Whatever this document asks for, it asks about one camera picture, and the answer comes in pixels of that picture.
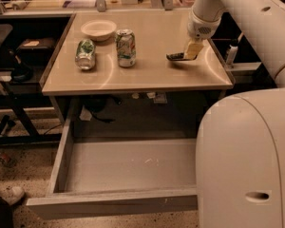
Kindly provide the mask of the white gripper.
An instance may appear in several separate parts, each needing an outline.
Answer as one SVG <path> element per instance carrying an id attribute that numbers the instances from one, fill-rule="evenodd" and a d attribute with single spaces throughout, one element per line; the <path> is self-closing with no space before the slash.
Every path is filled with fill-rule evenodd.
<path id="1" fill-rule="evenodd" d="M 219 24 L 220 19 L 214 22 L 204 21 L 198 18 L 193 11 L 190 11 L 187 31 L 191 39 L 185 47 L 183 58 L 186 60 L 194 60 L 203 49 L 202 40 L 211 38 L 215 34 Z"/>

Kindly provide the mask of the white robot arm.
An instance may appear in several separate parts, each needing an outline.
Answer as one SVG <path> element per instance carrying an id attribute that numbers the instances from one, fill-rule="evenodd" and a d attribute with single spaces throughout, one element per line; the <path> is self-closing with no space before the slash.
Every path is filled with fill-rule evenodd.
<path id="1" fill-rule="evenodd" d="M 285 228 L 285 5 L 279 0 L 196 0 L 188 32 L 228 11 L 274 79 L 274 89 L 216 102 L 196 145 L 199 228 Z"/>

